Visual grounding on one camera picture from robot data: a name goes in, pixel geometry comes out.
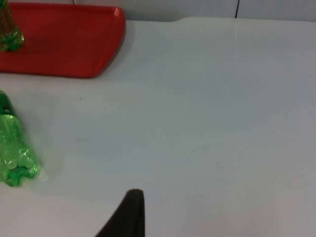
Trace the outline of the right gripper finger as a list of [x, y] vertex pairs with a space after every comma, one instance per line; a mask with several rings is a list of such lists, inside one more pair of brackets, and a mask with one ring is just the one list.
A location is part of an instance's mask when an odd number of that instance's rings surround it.
[[144, 192], [132, 189], [126, 192], [121, 203], [97, 234], [98, 237], [144, 237]]

